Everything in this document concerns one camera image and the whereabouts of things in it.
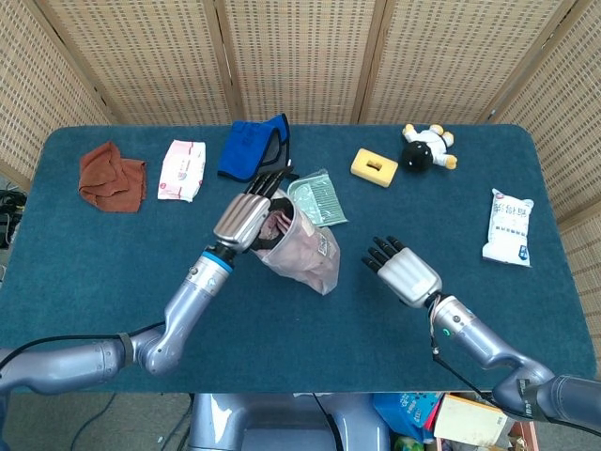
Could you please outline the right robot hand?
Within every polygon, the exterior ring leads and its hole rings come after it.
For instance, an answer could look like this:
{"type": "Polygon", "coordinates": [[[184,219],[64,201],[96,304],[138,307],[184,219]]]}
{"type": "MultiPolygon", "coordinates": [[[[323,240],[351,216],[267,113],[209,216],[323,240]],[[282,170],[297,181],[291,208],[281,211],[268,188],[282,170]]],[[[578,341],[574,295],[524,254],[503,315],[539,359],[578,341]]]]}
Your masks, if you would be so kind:
{"type": "Polygon", "coordinates": [[[442,294],[440,276],[399,239],[373,238],[362,263],[411,308],[427,308],[442,294]]]}

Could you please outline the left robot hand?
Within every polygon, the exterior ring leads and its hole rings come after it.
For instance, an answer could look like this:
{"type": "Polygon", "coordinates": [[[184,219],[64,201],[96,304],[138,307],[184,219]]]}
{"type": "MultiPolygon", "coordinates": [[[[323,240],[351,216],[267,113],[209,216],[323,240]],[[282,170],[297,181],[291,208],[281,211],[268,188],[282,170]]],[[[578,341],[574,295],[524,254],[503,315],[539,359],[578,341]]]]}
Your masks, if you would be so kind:
{"type": "Polygon", "coordinates": [[[246,189],[230,202],[213,233],[217,242],[236,253],[252,247],[270,213],[281,208],[284,200],[274,198],[282,181],[293,172],[293,166],[257,174],[246,189]]]}

